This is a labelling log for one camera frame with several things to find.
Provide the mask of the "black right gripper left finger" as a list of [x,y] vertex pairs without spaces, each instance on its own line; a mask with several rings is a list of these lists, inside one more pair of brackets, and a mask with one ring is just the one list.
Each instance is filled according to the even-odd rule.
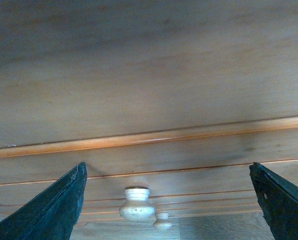
[[87,169],[81,162],[0,222],[0,240],[68,240],[84,202]]

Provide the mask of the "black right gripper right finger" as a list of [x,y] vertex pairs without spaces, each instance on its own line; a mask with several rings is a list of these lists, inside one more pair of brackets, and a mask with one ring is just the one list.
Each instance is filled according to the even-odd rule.
[[276,240],[298,240],[298,186],[255,162],[249,166],[258,204]]

